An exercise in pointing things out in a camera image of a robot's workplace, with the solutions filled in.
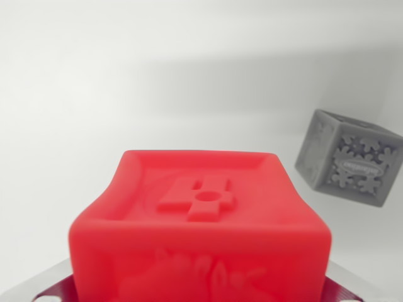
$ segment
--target red cube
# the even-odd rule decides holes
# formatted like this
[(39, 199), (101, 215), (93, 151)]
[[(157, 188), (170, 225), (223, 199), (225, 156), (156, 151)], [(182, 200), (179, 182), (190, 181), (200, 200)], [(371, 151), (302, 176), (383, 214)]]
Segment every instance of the red cube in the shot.
[(80, 302), (319, 302), (325, 223), (273, 154), (128, 151), (73, 223)]

